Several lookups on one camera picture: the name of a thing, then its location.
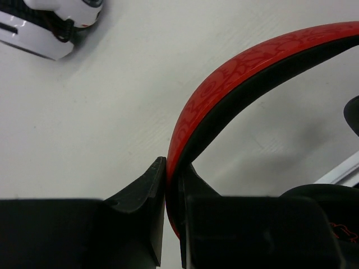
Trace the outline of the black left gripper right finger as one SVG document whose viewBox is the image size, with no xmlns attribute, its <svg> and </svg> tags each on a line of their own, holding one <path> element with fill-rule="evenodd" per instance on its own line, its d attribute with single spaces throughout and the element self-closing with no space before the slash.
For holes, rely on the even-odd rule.
<svg viewBox="0 0 359 269">
<path fill-rule="evenodd" d="M 319 205 L 305 197 L 221 196 L 193 166 L 178 178 L 183 268 L 341 268 Z"/>
</svg>

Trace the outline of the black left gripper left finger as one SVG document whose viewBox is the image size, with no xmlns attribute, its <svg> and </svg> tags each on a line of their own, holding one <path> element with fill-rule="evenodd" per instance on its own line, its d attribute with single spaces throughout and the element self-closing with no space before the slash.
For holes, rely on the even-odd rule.
<svg viewBox="0 0 359 269">
<path fill-rule="evenodd" d="M 1 200 L 1 267 L 159 267 L 165 168 L 156 158 L 106 200 Z"/>
</svg>

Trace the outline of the red black headphones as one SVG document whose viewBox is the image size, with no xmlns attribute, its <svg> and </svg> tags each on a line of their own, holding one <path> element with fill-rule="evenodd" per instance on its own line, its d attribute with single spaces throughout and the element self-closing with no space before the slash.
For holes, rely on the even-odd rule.
<svg viewBox="0 0 359 269">
<path fill-rule="evenodd" d="M 287 33 L 236 55 L 216 69 L 192 94 L 174 128 L 167 157 L 166 203 L 175 233 L 178 175 L 222 129 L 255 100 L 358 45 L 358 22 L 320 25 Z"/>
</svg>

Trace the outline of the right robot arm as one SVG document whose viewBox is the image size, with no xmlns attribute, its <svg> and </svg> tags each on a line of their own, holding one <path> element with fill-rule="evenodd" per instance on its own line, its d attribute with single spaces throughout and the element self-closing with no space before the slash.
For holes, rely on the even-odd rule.
<svg viewBox="0 0 359 269">
<path fill-rule="evenodd" d="M 344 107 L 344 118 L 353 132 L 359 136 L 359 96 L 351 99 Z"/>
</svg>

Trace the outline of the white black headphones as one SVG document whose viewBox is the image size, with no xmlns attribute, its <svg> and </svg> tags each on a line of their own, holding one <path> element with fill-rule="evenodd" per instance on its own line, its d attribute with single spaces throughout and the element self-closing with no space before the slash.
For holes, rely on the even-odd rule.
<svg viewBox="0 0 359 269">
<path fill-rule="evenodd" d="M 79 32 L 98 21 L 104 3 L 1 0 L 1 43 L 59 60 L 73 51 Z"/>
</svg>

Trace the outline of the aluminium table edge rail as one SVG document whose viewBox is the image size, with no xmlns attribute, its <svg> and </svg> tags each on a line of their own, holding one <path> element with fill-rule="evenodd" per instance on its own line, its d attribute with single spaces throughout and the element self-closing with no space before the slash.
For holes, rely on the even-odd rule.
<svg viewBox="0 0 359 269">
<path fill-rule="evenodd" d="M 358 185 L 358 152 L 326 173 L 315 184 L 336 184 L 347 187 Z"/>
</svg>

